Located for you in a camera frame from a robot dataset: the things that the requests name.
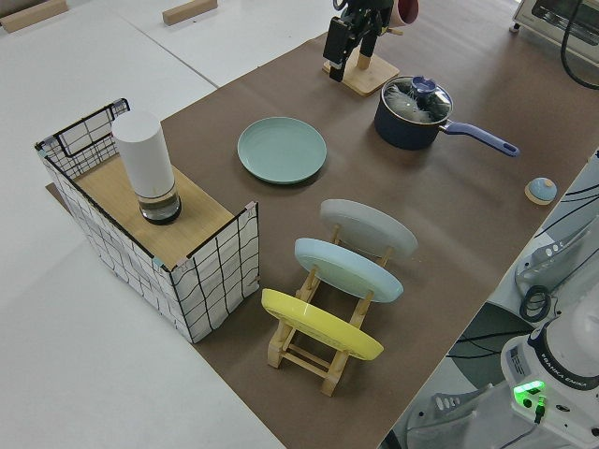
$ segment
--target grid pattern basket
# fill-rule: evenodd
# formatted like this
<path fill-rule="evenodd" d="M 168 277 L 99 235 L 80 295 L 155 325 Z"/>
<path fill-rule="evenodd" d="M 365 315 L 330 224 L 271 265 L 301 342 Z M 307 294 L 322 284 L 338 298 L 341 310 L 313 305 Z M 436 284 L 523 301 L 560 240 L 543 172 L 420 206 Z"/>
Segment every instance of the grid pattern basket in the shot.
<path fill-rule="evenodd" d="M 259 287 L 258 206 L 250 203 L 168 269 L 74 181 L 117 153 L 111 124 L 128 110 L 119 99 L 41 140 L 36 150 L 100 259 L 195 343 Z"/>

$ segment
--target brown tabletop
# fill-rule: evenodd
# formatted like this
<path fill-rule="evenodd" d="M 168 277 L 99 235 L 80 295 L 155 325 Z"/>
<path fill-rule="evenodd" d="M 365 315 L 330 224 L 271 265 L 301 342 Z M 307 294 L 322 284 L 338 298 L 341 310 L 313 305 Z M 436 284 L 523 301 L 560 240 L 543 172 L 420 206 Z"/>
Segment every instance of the brown tabletop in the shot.
<path fill-rule="evenodd" d="M 329 80 L 322 36 L 163 122 L 171 161 L 192 181 L 232 212 L 258 201 L 263 287 L 300 287 L 294 241 L 328 238 L 318 220 L 327 198 L 382 210 L 418 239 L 412 257 L 387 265 L 404 294 L 373 304 L 362 327 L 385 351 L 350 360 L 333 398 L 309 371 L 267 365 L 276 321 L 259 293 L 196 345 L 287 447 L 376 447 L 547 216 L 524 195 L 526 183 L 546 176 L 563 192 L 597 147 L 599 96 L 567 77 L 557 47 L 508 32 L 516 6 L 421 0 L 418 20 L 404 36 L 379 39 L 376 53 L 403 75 L 434 78 L 452 95 L 452 119 L 516 144 L 519 158 L 443 134 L 425 151 L 386 144 L 373 128 L 378 95 Z M 303 120 L 327 142 L 327 161 L 309 180 L 273 185 L 242 166 L 240 133 L 271 116 Z M 314 303 L 347 317 L 355 306 L 326 286 Z"/>

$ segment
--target yellow plate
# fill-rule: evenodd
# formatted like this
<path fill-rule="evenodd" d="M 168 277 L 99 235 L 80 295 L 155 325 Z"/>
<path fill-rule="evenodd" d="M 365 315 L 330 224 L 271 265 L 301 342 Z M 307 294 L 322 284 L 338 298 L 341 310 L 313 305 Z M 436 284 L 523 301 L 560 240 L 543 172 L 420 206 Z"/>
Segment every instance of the yellow plate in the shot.
<path fill-rule="evenodd" d="M 353 357 L 373 360 L 383 351 L 383 345 L 370 335 L 296 297 L 265 288 L 262 307 L 298 331 Z"/>

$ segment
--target plate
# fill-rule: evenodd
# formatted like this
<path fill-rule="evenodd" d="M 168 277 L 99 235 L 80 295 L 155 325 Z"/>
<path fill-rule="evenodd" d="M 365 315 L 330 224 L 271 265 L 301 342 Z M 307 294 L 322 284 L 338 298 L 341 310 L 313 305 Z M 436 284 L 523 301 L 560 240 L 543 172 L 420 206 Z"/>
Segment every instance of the plate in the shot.
<path fill-rule="evenodd" d="M 393 217 L 348 199 L 327 199 L 320 205 L 320 219 L 331 231 L 339 225 L 341 241 L 364 253 L 382 257 L 408 257 L 418 247 L 412 231 Z"/>
<path fill-rule="evenodd" d="M 318 131 L 301 120 L 269 117 L 241 133 L 237 154 L 262 181 L 291 184 L 310 178 L 323 166 L 327 145 Z"/>
<path fill-rule="evenodd" d="M 353 357 L 373 360 L 383 352 L 383 345 L 367 333 L 296 297 L 265 288 L 262 307 L 299 332 Z"/>
<path fill-rule="evenodd" d="M 403 293 L 402 283 L 384 268 L 327 241 L 297 239 L 295 255 L 307 271 L 317 267 L 318 279 L 354 297 L 373 292 L 373 302 L 393 302 Z"/>

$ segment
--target glass lid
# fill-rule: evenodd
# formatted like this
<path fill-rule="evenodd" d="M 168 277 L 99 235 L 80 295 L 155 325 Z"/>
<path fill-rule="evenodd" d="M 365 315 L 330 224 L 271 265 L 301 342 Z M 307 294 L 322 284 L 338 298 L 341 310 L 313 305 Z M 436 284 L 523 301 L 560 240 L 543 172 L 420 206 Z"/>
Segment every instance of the glass lid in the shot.
<path fill-rule="evenodd" d="M 449 94 L 433 80 L 424 77 L 399 77 L 384 91 L 385 103 L 392 112 L 413 123 L 439 123 L 451 112 Z"/>

